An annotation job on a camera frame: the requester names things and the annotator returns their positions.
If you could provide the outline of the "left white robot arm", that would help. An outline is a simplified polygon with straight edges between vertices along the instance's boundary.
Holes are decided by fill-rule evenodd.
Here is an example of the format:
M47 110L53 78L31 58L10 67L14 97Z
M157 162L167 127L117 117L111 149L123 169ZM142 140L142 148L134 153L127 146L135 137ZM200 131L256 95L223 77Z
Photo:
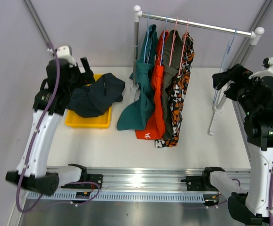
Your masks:
M46 66L47 77L42 81L33 103L33 122L28 142L16 170L8 171L5 180L20 188L43 195L53 195L58 187L73 183L84 188L88 183L86 167L69 164L48 168L48 154L55 131L76 88L95 81L86 57L78 65L66 59L51 60Z

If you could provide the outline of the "blue wire hanger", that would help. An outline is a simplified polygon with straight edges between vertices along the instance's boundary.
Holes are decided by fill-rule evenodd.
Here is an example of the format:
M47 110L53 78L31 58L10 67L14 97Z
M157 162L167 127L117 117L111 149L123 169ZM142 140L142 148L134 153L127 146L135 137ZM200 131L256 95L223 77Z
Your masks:
M223 59L222 59L221 65L220 65L219 73L222 73L224 71L224 69L225 69L226 61L227 61L227 58L229 56L231 46L232 46L232 44L234 42L234 39L236 37L236 33L237 33L237 28L234 31L233 38L228 41L228 44L226 46L226 49L225 49L225 52L224 52L224 55L223 55ZM215 90L214 98L213 98L213 105L216 105L218 103L219 95L220 95L220 91Z

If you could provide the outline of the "dark navy shorts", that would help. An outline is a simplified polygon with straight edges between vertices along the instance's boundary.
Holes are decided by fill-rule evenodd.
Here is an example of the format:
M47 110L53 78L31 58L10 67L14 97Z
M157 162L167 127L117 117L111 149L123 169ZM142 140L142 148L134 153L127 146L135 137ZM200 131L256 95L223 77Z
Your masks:
M103 115L115 102L123 100L125 82L112 73L106 73L89 86L73 91L68 110L83 118Z

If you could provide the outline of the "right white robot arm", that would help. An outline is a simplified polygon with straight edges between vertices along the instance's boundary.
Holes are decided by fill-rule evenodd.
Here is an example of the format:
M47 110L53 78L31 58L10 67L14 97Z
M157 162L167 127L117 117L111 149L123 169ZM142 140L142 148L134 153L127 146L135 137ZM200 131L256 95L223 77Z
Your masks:
M256 73L241 64L212 76L216 90L228 85L225 97L238 102L246 116L244 130L251 151L250 185L245 191L221 167L206 167L201 186L216 188L231 217L248 226L273 226L273 63Z

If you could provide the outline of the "orange camouflage pattern shorts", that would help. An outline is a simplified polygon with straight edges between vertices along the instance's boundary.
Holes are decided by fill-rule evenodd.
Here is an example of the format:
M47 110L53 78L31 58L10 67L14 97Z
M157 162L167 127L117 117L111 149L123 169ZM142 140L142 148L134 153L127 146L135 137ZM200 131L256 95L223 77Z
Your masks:
M170 85L169 103L173 134L170 139L163 139L163 137L161 139L156 139L156 148L177 146L179 142L179 135L183 121L184 100L190 81L194 55L193 38L188 35L185 43L181 74L178 75L177 73L177 75L172 79Z

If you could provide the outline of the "pink hanger of camouflage shorts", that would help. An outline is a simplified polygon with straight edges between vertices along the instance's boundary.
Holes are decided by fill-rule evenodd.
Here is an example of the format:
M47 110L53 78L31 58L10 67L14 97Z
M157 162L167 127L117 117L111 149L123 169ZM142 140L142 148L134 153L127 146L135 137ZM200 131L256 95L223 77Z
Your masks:
M184 33L183 47L182 47L182 51L181 51L181 58L180 58L180 65L179 65L179 73L178 73L178 75L181 74L181 67L182 67L182 62L183 62L185 43L186 43L186 39L187 39L188 35L189 35L189 20L187 20L186 31Z

